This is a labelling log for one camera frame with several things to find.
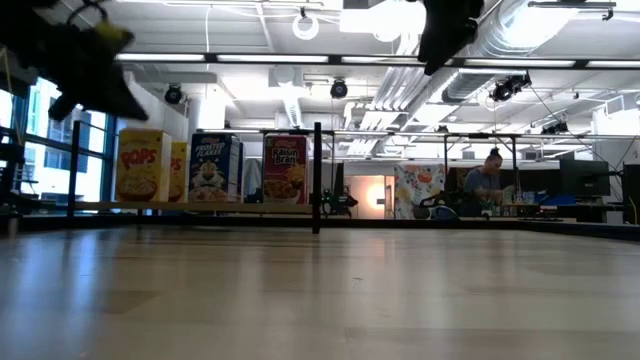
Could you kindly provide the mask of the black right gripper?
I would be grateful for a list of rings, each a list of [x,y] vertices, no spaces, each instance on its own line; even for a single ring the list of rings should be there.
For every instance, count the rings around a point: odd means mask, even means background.
[[[433,75],[445,62],[473,42],[484,0],[423,0],[423,4],[426,8],[426,24],[420,40],[418,60],[425,64],[424,73]],[[449,36],[445,46],[444,36]]]

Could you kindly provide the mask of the black monitor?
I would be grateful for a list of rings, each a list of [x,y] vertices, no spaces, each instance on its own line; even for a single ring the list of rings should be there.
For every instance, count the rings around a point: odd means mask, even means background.
[[[624,164],[622,174],[623,219],[640,225],[640,164]]]
[[[561,191],[578,197],[609,196],[609,167],[603,161],[560,160]]]

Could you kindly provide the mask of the pink Raisin Bran cereal box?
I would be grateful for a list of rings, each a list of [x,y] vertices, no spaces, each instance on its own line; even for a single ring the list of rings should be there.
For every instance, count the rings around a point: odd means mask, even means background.
[[[305,136],[267,136],[263,163],[265,203],[307,203],[308,144]]]

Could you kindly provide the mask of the floral patterned cloth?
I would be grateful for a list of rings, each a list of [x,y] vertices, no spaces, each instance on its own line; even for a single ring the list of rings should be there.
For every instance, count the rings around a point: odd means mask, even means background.
[[[444,190],[443,164],[399,164],[394,166],[394,216],[396,220],[419,220],[429,217],[421,208],[422,200]]]

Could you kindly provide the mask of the black table edge bar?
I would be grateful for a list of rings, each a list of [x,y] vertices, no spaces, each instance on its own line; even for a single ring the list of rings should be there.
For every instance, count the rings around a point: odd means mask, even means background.
[[[570,223],[526,220],[361,220],[269,217],[198,217],[198,216],[138,216],[90,215],[21,217],[0,215],[0,234],[11,228],[21,232],[71,229],[99,229],[124,226],[203,226],[238,228],[309,228],[309,229],[391,229],[391,230],[473,230],[473,231],[531,231],[570,236],[594,237],[640,243],[640,226],[607,225],[598,223]]]

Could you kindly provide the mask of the person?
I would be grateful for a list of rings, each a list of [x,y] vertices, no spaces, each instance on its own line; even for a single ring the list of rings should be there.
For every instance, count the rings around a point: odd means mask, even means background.
[[[461,205],[462,215],[478,217],[482,215],[484,207],[501,205],[504,195],[513,195],[515,186],[502,188],[500,185],[500,170],[503,158],[498,148],[490,151],[484,164],[470,170],[465,178],[463,191],[465,200]]]

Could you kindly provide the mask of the black robot with green parts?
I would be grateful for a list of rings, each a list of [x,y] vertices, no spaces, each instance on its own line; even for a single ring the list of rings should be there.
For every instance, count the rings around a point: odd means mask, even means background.
[[[358,201],[351,195],[335,195],[328,189],[321,196],[321,212],[325,217],[348,216],[352,217],[351,209],[358,205]]]

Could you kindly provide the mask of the yellow Corn Pops cereal box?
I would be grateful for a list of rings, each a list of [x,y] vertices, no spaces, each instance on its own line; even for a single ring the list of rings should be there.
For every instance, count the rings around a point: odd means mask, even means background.
[[[171,136],[163,130],[119,132],[115,198],[119,202],[166,202],[169,197]]]
[[[170,202],[185,202],[187,192],[187,167],[190,149],[187,142],[173,142],[170,158]]]

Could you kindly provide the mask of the silver ventilation duct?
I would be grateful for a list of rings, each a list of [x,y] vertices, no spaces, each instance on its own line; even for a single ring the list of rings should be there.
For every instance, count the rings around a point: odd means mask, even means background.
[[[478,30],[476,40],[460,52],[463,57],[526,57],[557,33],[577,9],[538,8],[531,1],[503,0]]]

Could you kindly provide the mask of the yellow tape label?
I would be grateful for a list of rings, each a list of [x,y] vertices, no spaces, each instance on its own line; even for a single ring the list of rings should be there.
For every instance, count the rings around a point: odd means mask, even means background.
[[[134,34],[128,29],[108,21],[99,22],[95,30],[114,48],[124,48],[135,39]]]

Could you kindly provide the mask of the overhead light bar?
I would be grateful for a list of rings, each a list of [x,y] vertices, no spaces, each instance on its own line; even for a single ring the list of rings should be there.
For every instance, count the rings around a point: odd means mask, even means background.
[[[278,53],[123,53],[116,56],[123,63],[177,64],[251,64],[251,65],[327,65],[375,67],[423,67],[411,56],[397,55],[318,55]],[[449,68],[541,69],[541,70],[640,70],[640,59],[554,59],[554,58],[470,58],[454,57],[444,62]]]

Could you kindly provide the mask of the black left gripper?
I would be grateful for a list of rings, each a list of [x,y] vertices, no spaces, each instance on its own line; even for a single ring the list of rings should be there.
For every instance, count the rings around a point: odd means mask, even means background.
[[[124,48],[112,47],[94,27],[40,24],[34,28],[34,67],[39,75],[63,87],[80,90],[97,85],[96,110],[122,118],[146,121],[148,114],[131,93],[116,56]],[[61,94],[50,106],[51,120],[63,121],[76,100]]]

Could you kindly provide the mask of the black aluminium frame rails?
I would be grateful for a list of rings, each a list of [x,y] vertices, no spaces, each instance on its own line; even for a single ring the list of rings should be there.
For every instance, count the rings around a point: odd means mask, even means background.
[[[24,146],[14,130],[0,126],[0,236],[14,233],[21,215],[14,192],[16,173],[24,164]]]

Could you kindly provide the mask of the dark rounded device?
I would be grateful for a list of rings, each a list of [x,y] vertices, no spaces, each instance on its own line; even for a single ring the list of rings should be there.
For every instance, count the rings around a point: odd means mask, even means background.
[[[454,221],[458,219],[457,213],[447,205],[447,195],[439,193],[422,199],[417,205],[413,205],[413,216],[417,220]]]

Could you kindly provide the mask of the wooden shelf with black frame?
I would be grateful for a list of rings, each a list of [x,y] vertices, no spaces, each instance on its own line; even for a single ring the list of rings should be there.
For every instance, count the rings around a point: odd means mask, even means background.
[[[324,226],[320,189],[310,205],[283,203],[77,202],[68,198],[66,228],[124,225],[310,228]]]

